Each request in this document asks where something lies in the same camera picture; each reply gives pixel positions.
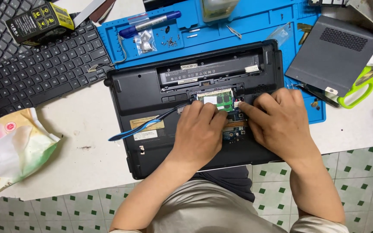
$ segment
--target gray pants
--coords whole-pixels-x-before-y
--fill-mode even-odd
[[[194,179],[205,179],[211,181],[226,190],[237,194],[241,198],[254,202],[255,196],[251,192],[252,182],[248,178],[248,170],[246,166],[229,167],[208,172],[197,172],[191,178],[191,180]]]

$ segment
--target keyboard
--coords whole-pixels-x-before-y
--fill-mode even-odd
[[[5,21],[44,3],[44,0],[3,0],[0,5],[0,62],[31,48],[14,42],[5,26]]]
[[[10,55],[0,62],[0,117],[86,87],[113,69],[87,72],[95,64],[111,63],[89,20],[47,45]]]

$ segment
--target laptop vent grille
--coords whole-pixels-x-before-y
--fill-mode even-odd
[[[268,91],[271,91],[269,86],[267,86],[265,84],[260,84],[260,85],[256,86],[256,88],[251,93],[251,96],[253,98],[256,98],[258,95],[266,93]]]
[[[368,42],[367,39],[328,27],[320,35],[320,39],[358,52],[362,51]]]

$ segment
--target cable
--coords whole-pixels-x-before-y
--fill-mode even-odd
[[[121,63],[123,61],[126,61],[126,59],[128,58],[127,54],[126,54],[126,51],[125,49],[123,48],[123,43],[122,43],[122,40],[123,40],[123,37],[121,37],[120,35],[117,35],[117,39],[119,41],[119,45],[120,47],[122,48],[122,51],[123,51],[123,54],[125,54],[125,58],[122,60],[122,61],[117,61],[115,63],[111,63],[111,64],[106,64],[106,63],[99,63],[99,64],[96,64],[94,66],[91,66],[90,69],[87,70],[87,72],[95,72],[98,68],[102,67],[102,66],[110,66],[110,67],[113,67],[115,66],[117,63]]]
[[[117,140],[121,140],[121,139],[125,139],[127,137],[130,137],[134,134],[137,134],[138,132],[140,132],[140,131],[142,131],[142,130],[150,127],[150,126],[155,125],[158,122],[161,122],[163,119],[165,119],[167,116],[169,116],[174,111],[178,111],[178,114],[181,114],[182,110],[184,110],[185,106],[187,106],[188,104],[190,104],[190,103],[188,102],[188,103],[180,104],[180,105],[176,106],[175,108],[169,110],[168,112],[166,112],[162,115],[159,115],[159,116],[155,117],[154,119],[152,119],[150,121],[147,121],[147,122],[141,124],[140,126],[132,129],[132,130],[117,134],[117,135],[109,138],[108,141],[117,141]]]

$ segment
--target tiled floor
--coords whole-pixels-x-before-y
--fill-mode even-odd
[[[338,189],[351,233],[373,233],[373,147],[323,156]],[[289,231],[298,219],[286,163],[250,166],[260,216]],[[22,201],[0,198],[0,232],[106,233],[135,184]]]

